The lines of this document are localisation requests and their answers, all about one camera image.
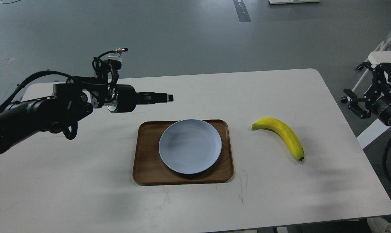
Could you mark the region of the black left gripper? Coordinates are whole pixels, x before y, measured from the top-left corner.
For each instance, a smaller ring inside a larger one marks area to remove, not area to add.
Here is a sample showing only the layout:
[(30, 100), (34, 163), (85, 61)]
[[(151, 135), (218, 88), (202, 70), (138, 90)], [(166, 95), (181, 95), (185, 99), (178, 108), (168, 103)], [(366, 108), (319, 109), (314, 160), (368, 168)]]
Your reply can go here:
[(116, 94), (116, 99), (111, 102), (110, 106), (107, 106), (111, 113), (132, 112), (135, 109), (137, 102), (138, 105), (153, 105), (157, 103), (166, 103), (166, 101), (174, 101), (173, 94), (136, 93), (135, 89), (129, 84), (117, 85)]

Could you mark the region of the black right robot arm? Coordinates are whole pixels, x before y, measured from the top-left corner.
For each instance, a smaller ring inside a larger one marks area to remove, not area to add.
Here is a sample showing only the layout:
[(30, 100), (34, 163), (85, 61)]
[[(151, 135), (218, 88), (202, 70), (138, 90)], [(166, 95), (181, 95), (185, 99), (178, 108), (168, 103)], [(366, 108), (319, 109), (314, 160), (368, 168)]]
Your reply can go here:
[(349, 102), (348, 109), (359, 118), (370, 118), (374, 114), (384, 125), (391, 127), (391, 63), (373, 66), (365, 61), (357, 65), (358, 70), (364, 67), (372, 72), (371, 86), (362, 97), (351, 89), (344, 89), (346, 96), (341, 98), (341, 102)]

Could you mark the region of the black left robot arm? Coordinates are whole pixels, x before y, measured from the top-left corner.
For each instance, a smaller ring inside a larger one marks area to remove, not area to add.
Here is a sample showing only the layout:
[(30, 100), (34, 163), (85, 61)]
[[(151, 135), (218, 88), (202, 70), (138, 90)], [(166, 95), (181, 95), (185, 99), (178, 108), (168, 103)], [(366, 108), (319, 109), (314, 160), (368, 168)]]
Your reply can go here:
[[(172, 94), (137, 92), (129, 84), (118, 84), (122, 63), (117, 57), (127, 51), (117, 48), (94, 57), (94, 77), (46, 70), (24, 79), (0, 105), (0, 155), (38, 132), (63, 133), (66, 139), (75, 139), (78, 122), (104, 106), (111, 113), (129, 113), (137, 105), (173, 102)], [(66, 81), (54, 84), (50, 96), (15, 100), (28, 84), (48, 75), (63, 76)]]

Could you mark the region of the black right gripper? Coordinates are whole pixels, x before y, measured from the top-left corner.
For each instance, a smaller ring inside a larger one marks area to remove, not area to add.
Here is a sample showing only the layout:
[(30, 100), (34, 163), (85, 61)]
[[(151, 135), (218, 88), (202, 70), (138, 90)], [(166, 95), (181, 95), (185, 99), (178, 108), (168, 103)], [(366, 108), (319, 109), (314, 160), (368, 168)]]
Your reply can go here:
[[(351, 89), (343, 89), (345, 99), (349, 99), (348, 109), (359, 118), (370, 118), (374, 114), (384, 125), (391, 126), (391, 85), (385, 85), (391, 84), (391, 63), (382, 62), (374, 68), (371, 62), (362, 62), (362, 65), (372, 72), (372, 85), (361, 98)], [(365, 102), (367, 109), (362, 109), (360, 102)]]

